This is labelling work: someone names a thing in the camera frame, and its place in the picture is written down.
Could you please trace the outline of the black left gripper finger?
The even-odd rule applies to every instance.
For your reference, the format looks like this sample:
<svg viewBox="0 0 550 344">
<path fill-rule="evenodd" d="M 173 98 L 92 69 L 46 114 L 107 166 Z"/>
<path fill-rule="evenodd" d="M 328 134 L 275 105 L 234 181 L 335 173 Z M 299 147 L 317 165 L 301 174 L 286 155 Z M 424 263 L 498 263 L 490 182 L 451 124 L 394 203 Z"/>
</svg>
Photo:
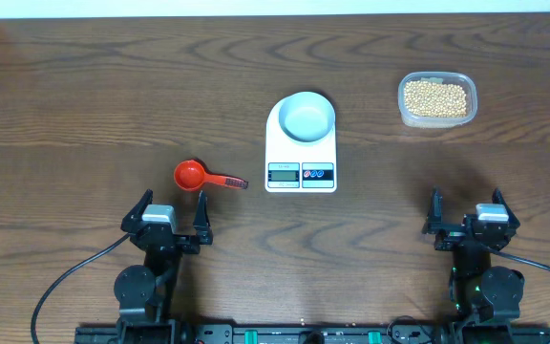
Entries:
<svg viewBox="0 0 550 344">
<path fill-rule="evenodd" d="M 138 233 L 145 227 L 142 215 L 153 201 L 153 191 L 147 189 L 137 204 L 123 217 L 120 229 L 126 233 Z"/>
<path fill-rule="evenodd" d="M 193 228 L 195 229 L 201 245 L 213 244 L 213 232 L 207 214 L 207 197 L 203 191 L 199 194 Z"/>
</svg>

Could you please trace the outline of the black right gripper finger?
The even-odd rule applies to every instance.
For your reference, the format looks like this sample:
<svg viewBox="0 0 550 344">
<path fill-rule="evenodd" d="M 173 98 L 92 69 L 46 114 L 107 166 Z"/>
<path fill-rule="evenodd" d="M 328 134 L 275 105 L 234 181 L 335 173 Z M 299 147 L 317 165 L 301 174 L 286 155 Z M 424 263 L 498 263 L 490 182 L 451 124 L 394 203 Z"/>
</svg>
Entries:
<svg viewBox="0 0 550 344">
<path fill-rule="evenodd" d="M 442 196 L 435 187 L 431 195 L 431 204 L 422 227 L 422 233 L 436 234 L 442 228 L 442 225 Z"/>
<path fill-rule="evenodd" d="M 508 215 L 508 225 L 509 227 L 519 228 L 520 227 L 520 221 L 518 220 L 517 216 L 514 214 L 514 212 L 511 210 L 511 208 L 508 206 L 508 204 L 505 202 L 503 195 L 499 188 L 496 188 L 492 194 L 492 203 L 493 204 L 499 204 L 501 205 Z"/>
</svg>

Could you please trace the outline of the red plastic measuring scoop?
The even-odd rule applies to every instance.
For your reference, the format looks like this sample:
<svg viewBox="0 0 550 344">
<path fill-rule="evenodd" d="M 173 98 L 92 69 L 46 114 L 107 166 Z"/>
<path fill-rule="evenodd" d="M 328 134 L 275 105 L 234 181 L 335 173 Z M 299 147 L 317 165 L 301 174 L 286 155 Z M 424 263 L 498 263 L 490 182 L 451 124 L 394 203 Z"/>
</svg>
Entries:
<svg viewBox="0 0 550 344">
<path fill-rule="evenodd" d="M 196 160 L 179 163 L 174 170 L 174 180 L 177 186 L 185 191 L 198 191 L 206 183 L 234 189 L 248 188 L 247 181 L 236 177 L 211 174 Z"/>
</svg>

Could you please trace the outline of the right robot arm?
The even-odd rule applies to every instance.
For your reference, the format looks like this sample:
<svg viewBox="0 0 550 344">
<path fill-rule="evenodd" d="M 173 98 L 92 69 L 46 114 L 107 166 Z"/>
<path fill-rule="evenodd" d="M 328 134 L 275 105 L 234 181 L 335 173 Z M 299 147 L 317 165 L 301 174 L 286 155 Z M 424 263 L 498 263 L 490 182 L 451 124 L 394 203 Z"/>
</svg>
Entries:
<svg viewBox="0 0 550 344">
<path fill-rule="evenodd" d="M 434 236 L 436 250 L 453 255 L 449 292 L 457 309 L 457 319 L 437 331 L 438 343 L 514 342 L 511 321 L 520 316 L 525 280 L 517 270 L 494 266 L 491 256 L 510 243 L 519 226 L 499 190 L 461 223 L 447 224 L 442 196 L 433 190 L 422 232 Z"/>
</svg>

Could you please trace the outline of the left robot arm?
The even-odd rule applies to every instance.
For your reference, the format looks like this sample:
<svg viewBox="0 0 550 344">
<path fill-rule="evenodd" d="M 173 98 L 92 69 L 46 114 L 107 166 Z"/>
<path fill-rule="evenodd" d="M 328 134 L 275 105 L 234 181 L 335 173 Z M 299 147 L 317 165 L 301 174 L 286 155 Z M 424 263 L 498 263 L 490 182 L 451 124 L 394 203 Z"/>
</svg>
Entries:
<svg viewBox="0 0 550 344">
<path fill-rule="evenodd" d="M 198 254 L 213 243 L 207 214 L 207 197 L 201 192 L 193 221 L 193 234 L 175 231 L 176 217 L 171 205 L 153 203 L 148 189 L 124 216 L 121 230 L 130 242 L 145 253 L 141 265 L 124 269 L 116 278 L 114 294 L 119 303 L 117 335 L 112 341 L 124 343 L 191 343 L 187 325 L 169 317 L 181 258 Z"/>
</svg>

